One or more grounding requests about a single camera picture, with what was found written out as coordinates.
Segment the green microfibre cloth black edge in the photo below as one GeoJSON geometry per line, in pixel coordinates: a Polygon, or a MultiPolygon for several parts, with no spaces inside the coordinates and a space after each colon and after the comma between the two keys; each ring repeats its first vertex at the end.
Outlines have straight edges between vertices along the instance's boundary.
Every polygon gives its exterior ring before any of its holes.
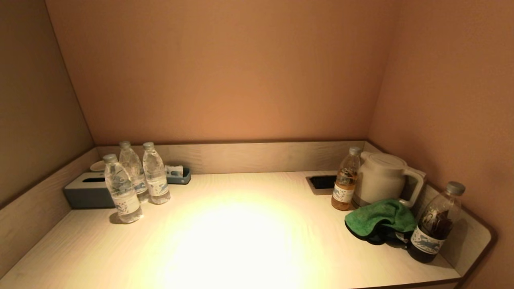
{"type": "Polygon", "coordinates": [[[354,237],[372,245],[406,244],[416,229],[416,219],[400,201],[384,199],[347,214],[345,225],[354,237]]]}

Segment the black recessed power socket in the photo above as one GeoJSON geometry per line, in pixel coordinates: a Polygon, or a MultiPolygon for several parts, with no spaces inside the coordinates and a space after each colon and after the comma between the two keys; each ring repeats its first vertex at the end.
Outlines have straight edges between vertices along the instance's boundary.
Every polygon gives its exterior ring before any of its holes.
{"type": "Polygon", "coordinates": [[[336,175],[307,176],[306,181],[314,195],[332,195],[336,175]]]}

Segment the small blue tray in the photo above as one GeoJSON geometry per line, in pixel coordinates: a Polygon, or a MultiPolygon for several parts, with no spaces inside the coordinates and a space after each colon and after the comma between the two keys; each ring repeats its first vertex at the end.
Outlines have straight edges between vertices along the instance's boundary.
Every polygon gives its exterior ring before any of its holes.
{"type": "Polygon", "coordinates": [[[184,167],[184,176],[182,178],[179,177],[167,177],[167,184],[169,185],[187,185],[191,180],[191,172],[190,169],[184,167]]]}

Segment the amber tea bottle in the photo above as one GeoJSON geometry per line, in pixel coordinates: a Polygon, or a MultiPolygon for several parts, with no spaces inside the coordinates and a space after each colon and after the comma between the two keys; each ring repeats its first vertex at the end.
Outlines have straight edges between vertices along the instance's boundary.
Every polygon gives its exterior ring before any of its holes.
{"type": "Polygon", "coordinates": [[[361,166],[361,148],[350,147],[348,155],[340,163],[332,191],[332,206],[340,211],[350,209],[361,166]]]}

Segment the clear water bottle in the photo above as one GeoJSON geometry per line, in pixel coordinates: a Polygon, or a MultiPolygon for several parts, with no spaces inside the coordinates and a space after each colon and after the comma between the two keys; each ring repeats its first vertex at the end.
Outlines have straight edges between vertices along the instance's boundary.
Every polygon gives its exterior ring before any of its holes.
{"type": "Polygon", "coordinates": [[[129,141],[119,142],[119,161],[126,169],[140,203],[149,201],[149,191],[142,162],[129,141]]]}
{"type": "Polygon", "coordinates": [[[164,204],[171,199],[165,175],[165,165],[153,142],[143,143],[143,149],[143,170],[150,201],[156,205],[164,204]]]}
{"type": "Polygon", "coordinates": [[[119,221],[123,224],[138,221],[143,217],[143,210],[128,172],[114,154],[103,156],[103,161],[106,188],[117,209],[119,221]]]}

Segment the white electric kettle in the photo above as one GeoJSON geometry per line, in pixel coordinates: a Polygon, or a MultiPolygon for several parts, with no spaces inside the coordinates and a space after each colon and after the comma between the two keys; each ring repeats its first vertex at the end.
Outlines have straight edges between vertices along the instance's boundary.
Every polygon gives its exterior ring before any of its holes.
{"type": "Polygon", "coordinates": [[[384,199],[396,199],[407,208],[412,208],[424,186],[426,174],[409,167],[397,156],[385,153],[361,153],[362,164],[358,170],[358,180],[352,203],[363,207],[384,199]],[[407,177],[416,180],[409,199],[402,199],[401,193],[407,177]]]}

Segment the grey-blue tissue box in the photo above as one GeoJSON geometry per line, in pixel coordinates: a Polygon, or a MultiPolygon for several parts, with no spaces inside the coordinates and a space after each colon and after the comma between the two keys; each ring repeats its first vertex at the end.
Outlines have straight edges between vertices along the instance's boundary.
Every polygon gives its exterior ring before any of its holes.
{"type": "Polygon", "coordinates": [[[72,209],[114,208],[103,172],[83,173],[63,188],[72,209]]]}

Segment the dark tea bottle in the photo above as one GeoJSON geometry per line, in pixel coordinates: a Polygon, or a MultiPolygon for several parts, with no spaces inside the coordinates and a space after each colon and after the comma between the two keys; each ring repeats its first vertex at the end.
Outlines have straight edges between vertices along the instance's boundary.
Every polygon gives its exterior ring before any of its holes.
{"type": "Polygon", "coordinates": [[[428,203],[406,247],[414,260],[429,263],[438,255],[461,215],[460,196],[465,190],[462,183],[450,181],[444,192],[428,203]]]}

